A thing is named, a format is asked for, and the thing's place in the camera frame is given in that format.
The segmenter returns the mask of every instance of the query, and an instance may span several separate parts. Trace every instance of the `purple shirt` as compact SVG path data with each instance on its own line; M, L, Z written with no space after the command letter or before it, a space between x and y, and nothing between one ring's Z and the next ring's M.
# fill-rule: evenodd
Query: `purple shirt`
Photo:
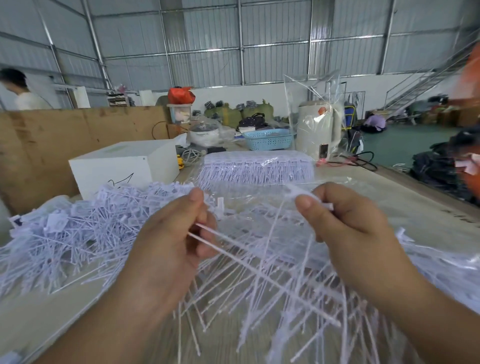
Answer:
M381 115L372 115L363 125L374 126L378 131L385 129L386 121Z

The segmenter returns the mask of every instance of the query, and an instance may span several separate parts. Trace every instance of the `fingernail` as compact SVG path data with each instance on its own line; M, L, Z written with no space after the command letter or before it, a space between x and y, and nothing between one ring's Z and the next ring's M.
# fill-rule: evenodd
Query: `fingernail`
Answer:
M188 198L190 199L190 201L193 201L193 202L200 201L200 200L203 201L204 192L200 188L195 187L188 194Z
M304 194L298 196L295 202L297 203L297 207L303 210L308 210L312 206L312 198Z

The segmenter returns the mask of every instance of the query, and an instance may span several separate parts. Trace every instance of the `hand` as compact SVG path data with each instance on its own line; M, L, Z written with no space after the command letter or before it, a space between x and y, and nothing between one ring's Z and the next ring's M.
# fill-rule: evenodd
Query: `hand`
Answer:
M152 215L117 278L115 289L121 290L117 296L136 300L138 310L150 310L160 320L173 311L188 291L200 261L216 254L212 247L187 235L190 231L215 242L213 234L196 222L216 228L199 188Z
M313 193L333 203L334 212L306 195L295 200L297 209L317 241L328 245L332 264L347 285L386 308L409 284L423 281L373 201L336 183L325 183Z

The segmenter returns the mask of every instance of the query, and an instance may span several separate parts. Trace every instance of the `person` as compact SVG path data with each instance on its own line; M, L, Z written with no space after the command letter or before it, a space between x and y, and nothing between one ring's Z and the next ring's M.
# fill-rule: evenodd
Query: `person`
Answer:
M297 209L317 241L328 245L345 283L393 320L426 363L477 363L480 316L417 271L383 212L339 184L323 184L313 193L333 203L335 212L306 195L296 198ZM216 226L198 188L145 223L116 282L35 363L139 362L149 336L187 292L200 260L216 253L188 235L215 242L195 222Z
M42 97L30 92L26 76L14 68L0 70L0 82L5 88L17 95L15 104L18 110L52 109L52 106Z

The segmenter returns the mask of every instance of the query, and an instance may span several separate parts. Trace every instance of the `small plastic container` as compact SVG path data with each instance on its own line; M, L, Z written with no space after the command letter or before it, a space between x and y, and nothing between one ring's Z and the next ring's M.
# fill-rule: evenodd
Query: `small plastic container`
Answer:
M192 119L192 104L167 104L167 106L170 108L172 123L187 124Z
M290 148L293 135L290 129L269 129L242 134L250 150L276 150Z

